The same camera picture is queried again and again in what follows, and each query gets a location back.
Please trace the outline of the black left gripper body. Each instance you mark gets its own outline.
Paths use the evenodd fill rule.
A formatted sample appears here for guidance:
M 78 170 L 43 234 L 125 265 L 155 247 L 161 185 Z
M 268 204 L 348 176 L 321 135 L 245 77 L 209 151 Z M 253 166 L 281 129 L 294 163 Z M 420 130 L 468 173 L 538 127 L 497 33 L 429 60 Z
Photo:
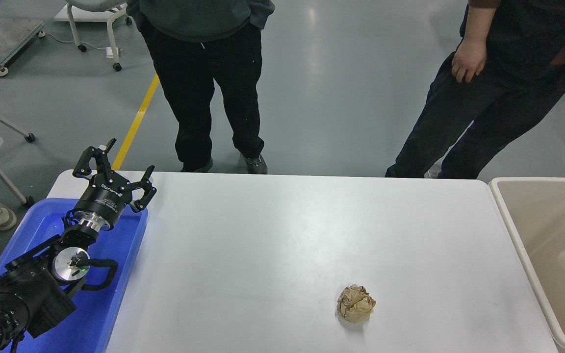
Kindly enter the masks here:
M 77 202 L 77 219 L 101 218 L 103 227 L 115 226 L 126 205 L 132 201 L 132 192 L 121 189 L 128 183 L 127 178 L 117 173 L 112 177 L 93 175 Z

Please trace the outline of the person's right hand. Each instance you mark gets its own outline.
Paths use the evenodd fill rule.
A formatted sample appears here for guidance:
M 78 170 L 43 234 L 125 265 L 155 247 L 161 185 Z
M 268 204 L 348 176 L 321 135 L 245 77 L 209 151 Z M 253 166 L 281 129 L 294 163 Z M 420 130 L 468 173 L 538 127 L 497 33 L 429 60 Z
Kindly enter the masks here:
M 487 47 L 484 40 L 463 39 L 451 62 L 451 74 L 457 83 L 470 83 L 485 67 Z

